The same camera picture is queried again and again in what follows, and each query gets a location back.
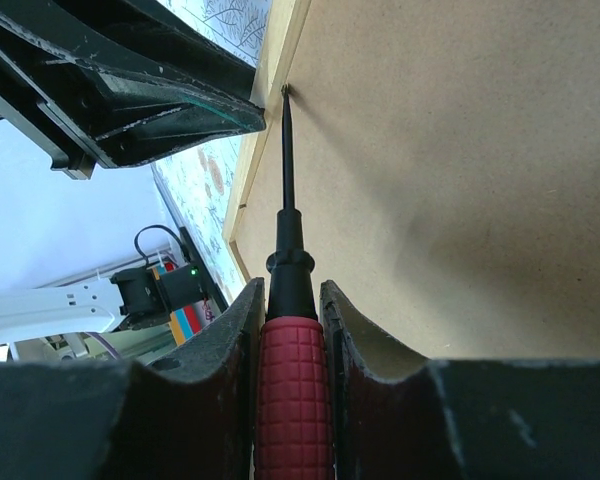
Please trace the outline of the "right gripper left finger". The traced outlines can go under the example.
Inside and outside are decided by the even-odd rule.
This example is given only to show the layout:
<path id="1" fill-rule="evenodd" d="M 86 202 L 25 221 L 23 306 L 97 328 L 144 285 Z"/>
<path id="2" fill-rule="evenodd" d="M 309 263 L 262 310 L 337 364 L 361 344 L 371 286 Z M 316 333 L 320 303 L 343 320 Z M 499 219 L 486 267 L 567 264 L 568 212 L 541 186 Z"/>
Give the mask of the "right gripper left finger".
<path id="1" fill-rule="evenodd" d="M 0 363 L 0 479 L 247 479 L 265 285 L 150 365 Z"/>

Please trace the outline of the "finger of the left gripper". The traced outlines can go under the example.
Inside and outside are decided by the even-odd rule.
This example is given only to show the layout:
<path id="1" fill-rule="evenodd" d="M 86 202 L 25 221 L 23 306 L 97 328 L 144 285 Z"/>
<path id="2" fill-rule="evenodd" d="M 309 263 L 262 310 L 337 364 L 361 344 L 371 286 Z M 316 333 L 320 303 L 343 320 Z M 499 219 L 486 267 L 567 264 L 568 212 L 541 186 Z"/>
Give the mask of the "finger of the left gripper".
<path id="1" fill-rule="evenodd" d="M 0 9 L 0 120 L 74 179 L 266 126 L 250 98 L 129 50 L 64 9 Z"/>
<path id="2" fill-rule="evenodd" d="M 58 5 L 129 50 L 243 100 L 251 96 L 255 68 L 157 1 L 66 0 Z"/>

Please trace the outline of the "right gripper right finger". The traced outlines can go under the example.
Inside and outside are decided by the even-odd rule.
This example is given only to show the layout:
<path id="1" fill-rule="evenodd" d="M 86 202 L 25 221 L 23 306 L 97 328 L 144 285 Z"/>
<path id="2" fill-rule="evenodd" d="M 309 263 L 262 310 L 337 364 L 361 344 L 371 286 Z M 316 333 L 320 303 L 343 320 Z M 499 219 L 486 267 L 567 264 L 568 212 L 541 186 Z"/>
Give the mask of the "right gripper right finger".
<path id="1" fill-rule="evenodd" d="M 320 288 L 340 479 L 600 479 L 600 360 L 429 359 Z"/>

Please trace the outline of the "red black screwdriver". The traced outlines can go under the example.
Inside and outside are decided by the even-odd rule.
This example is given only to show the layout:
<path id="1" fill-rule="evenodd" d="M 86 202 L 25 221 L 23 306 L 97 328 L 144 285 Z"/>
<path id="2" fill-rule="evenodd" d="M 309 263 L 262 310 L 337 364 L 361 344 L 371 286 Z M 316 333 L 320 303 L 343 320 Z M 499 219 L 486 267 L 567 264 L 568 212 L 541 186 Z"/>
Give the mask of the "red black screwdriver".
<path id="1" fill-rule="evenodd" d="M 296 207 L 290 88 L 281 89 L 282 208 L 261 329 L 254 467 L 258 479 L 331 479 L 334 476 L 331 406 L 323 327 L 316 313 Z"/>

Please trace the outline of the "wooden picture frame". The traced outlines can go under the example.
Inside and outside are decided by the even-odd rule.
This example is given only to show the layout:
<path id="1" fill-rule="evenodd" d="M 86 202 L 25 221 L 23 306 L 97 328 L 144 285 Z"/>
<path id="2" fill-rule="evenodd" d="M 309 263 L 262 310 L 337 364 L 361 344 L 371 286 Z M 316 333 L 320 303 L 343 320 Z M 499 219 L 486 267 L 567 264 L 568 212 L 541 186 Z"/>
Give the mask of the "wooden picture frame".
<path id="1" fill-rule="evenodd" d="M 600 357 L 600 1 L 315 1 L 316 282 L 429 357 Z"/>

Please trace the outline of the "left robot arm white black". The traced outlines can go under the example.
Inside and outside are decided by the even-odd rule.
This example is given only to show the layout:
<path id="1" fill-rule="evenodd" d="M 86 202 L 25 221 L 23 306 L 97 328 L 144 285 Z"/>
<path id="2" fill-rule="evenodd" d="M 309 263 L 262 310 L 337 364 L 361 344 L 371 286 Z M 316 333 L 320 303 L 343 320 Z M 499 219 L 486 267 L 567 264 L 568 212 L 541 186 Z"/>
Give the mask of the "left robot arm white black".
<path id="1" fill-rule="evenodd" d="M 262 131 L 255 76 L 156 1 L 0 1 L 0 119 L 75 180 Z M 0 294 L 0 343 L 153 326 L 200 295 L 193 266 Z"/>

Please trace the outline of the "floral patterned table mat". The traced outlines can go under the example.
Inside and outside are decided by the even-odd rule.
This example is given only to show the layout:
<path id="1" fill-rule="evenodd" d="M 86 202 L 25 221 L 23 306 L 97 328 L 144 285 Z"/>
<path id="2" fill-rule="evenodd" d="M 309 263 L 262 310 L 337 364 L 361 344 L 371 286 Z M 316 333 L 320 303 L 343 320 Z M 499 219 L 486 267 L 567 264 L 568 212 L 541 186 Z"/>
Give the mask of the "floral patterned table mat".
<path id="1" fill-rule="evenodd" d="M 172 0 L 162 5 L 221 48 L 257 65 L 269 1 Z M 210 141 L 156 164 L 212 279 L 228 302 L 244 284 L 222 237 L 241 142 L 240 137 Z"/>

